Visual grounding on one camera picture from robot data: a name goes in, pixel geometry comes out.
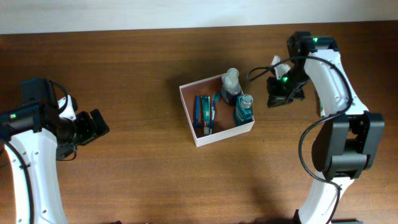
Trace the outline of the blue Listerine mouthwash bottle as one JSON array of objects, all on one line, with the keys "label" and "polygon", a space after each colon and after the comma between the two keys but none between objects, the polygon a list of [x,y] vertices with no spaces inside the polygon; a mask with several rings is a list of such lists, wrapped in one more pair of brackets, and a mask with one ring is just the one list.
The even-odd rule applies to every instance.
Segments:
[{"label": "blue Listerine mouthwash bottle", "polygon": [[236,100],[236,108],[233,119],[236,126],[250,123],[253,119],[252,112],[253,97],[251,95],[240,95]]}]

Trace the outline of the clear pump bottle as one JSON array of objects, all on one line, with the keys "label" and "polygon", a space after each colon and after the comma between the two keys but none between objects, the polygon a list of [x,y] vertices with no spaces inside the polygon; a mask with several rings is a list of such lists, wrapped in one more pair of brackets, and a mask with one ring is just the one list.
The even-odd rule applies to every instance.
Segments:
[{"label": "clear pump bottle", "polygon": [[230,68],[221,76],[221,96],[228,105],[234,106],[241,92],[239,71],[236,68]]}]

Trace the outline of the blue toothbrush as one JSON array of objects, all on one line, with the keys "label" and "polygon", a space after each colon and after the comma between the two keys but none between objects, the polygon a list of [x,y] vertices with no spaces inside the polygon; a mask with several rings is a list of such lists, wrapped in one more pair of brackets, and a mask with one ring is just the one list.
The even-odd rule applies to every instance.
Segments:
[{"label": "blue toothbrush", "polygon": [[214,127],[214,120],[215,120],[215,113],[216,113],[216,103],[220,100],[220,94],[216,92],[213,95],[212,102],[211,102],[211,120],[210,120],[210,134],[213,134],[213,127]]}]

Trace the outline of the Colgate toothpaste tube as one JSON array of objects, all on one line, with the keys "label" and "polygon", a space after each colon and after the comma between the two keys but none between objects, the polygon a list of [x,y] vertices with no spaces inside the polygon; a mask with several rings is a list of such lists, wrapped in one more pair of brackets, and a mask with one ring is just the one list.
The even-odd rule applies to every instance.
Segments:
[{"label": "Colgate toothpaste tube", "polygon": [[200,98],[203,113],[203,133],[207,136],[210,134],[210,97],[202,95]]}]

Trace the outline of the blue disposable razor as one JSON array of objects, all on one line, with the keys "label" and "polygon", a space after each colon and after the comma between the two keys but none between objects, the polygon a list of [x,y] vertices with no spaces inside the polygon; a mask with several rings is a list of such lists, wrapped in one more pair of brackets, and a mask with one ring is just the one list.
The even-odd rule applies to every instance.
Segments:
[{"label": "blue disposable razor", "polygon": [[193,120],[193,127],[197,128],[200,126],[199,124],[199,117],[200,117],[200,96],[197,95],[195,97],[195,110],[194,110],[194,120]]}]

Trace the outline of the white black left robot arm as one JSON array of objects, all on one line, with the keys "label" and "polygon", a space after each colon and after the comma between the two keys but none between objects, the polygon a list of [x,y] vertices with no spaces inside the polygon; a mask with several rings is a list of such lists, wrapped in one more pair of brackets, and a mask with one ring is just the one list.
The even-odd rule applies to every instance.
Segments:
[{"label": "white black left robot arm", "polygon": [[1,142],[11,163],[17,223],[66,223],[57,162],[109,132],[99,110],[78,112],[64,87],[46,78],[20,83],[22,104],[1,113]]}]

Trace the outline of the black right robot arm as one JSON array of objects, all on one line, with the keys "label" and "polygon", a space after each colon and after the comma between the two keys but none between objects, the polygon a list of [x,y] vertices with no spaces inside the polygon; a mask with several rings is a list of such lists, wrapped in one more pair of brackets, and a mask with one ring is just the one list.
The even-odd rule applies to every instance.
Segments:
[{"label": "black right robot arm", "polygon": [[295,212],[295,223],[331,223],[346,189],[373,165],[384,130],[384,119],[371,113],[353,90],[341,63],[334,38],[296,31],[287,41],[290,67],[275,58],[274,77],[267,80],[268,107],[287,105],[304,98],[302,88],[312,82],[320,100],[323,119],[310,125],[320,132],[312,145],[313,184],[304,204]]}]

